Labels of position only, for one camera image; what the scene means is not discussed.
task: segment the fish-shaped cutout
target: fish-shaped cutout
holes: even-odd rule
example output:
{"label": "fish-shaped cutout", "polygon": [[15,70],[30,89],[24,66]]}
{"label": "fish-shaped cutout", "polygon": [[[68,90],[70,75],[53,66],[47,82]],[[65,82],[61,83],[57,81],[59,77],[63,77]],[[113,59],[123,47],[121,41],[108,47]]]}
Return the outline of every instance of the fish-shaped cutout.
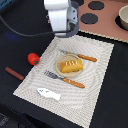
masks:
{"label": "fish-shaped cutout", "polygon": [[61,97],[60,94],[56,94],[55,92],[52,92],[46,88],[38,88],[37,91],[41,96],[44,96],[46,98],[53,98],[57,101],[59,101]]}

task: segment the wooden knife handle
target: wooden knife handle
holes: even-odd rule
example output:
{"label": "wooden knife handle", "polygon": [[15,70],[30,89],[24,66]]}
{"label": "wooden knife handle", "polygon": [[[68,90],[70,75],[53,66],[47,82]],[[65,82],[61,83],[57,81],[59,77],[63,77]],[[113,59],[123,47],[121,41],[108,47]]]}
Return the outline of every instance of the wooden knife handle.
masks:
{"label": "wooden knife handle", "polygon": [[85,88],[85,86],[83,84],[75,82],[75,81],[67,79],[67,78],[64,78],[63,81],[66,82],[66,83],[72,84],[74,86],[77,86],[79,88]]}
{"label": "wooden knife handle", "polygon": [[82,59],[85,59],[85,60],[90,60],[90,61],[93,61],[93,62],[96,62],[97,61],[96,58],[89,57],[89,56],[84,56],[84,55],[81,55],[81,54],[78,54],[78,57],[80,57]]}

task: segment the butter knife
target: butter knife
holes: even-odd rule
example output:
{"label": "butter knife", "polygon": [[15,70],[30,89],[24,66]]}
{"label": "butter knife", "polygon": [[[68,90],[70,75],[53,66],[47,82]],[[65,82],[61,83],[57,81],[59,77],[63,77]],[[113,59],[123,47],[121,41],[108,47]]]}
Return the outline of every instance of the butter knife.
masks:
{"label": "butter knife", "polygon": [[76,53],[71,53],[71,52],[68,52],[68,51],[65,51],[65,50],[61,50],[61,49],[59,49],[59,51],[65,53],[65,54],[75,54],[79,58],[82,58],[82,59],[85,59],[85,60],[90,60],[90,61],[93,61],[93,62],[96,62],[97,61],[97,59],[96,58],[93,58],[93,57],[89,57],[89,56],[85,56],[85,55],[81,55],[81,54],[76,54]]}

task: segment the cable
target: cable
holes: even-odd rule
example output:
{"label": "cable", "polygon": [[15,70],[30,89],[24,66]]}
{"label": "cable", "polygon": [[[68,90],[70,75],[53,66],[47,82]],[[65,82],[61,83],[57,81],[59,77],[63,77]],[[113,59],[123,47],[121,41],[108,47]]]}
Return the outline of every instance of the cable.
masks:
{"label": "cable", "polygon": [[49,34],[55,34],[55,33],[68,33],[71,32],[72,30],[67,30],[67,31],[54,31],[54,32],[45,32],[45,33],[39,33],[39,34],[34,34],[34,35],[27,35],[27,34],[23,34],[20,32],[17,32],[16,30],[14,30],[13,28],[11,28],[6,22],[5,20],[1,17],[0,15],[0,20],[3,22],[3,24],[10,29],[11,31],[13,31],[14,33],[20,35],[20,36],[25,36],[25,37],[36,37],[36,36],[44,36],[44,35],[49,35]]}

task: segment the bread roll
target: bread roll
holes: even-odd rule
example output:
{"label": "bread roll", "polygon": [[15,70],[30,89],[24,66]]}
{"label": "bread roll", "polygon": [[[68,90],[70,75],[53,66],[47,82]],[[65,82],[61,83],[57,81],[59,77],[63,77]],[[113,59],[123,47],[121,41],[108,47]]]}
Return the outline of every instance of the bread roll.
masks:
{"label": "bread roll", "polygon": [[74,72],[79,70],[83,70],[83,63],[81,59],[61,62],[62,73]]}

